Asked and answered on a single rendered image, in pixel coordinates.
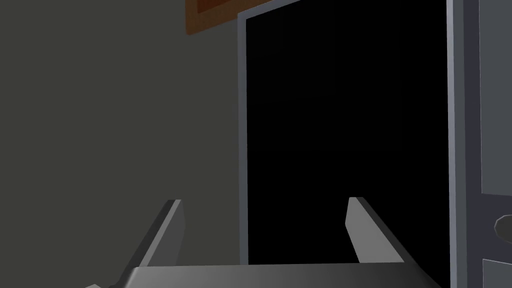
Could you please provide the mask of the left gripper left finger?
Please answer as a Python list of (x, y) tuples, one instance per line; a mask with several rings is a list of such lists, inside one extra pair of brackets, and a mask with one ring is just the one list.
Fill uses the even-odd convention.
[(176, 266), (186, 229), (182, 200), (172, 201), (162, 224), (151, 239), (138, 267)]

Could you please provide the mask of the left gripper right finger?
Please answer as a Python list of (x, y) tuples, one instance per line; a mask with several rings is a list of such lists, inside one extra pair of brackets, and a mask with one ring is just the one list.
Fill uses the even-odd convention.
[(345, 228), (360, 263), (416, 263), (363, 197), (348, 199)]

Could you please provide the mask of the grey door leaf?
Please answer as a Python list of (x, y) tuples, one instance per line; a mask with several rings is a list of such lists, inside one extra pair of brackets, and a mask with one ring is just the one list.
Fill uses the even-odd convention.
[(512, 288), (512, 0), (446, 0), (450, 288)]

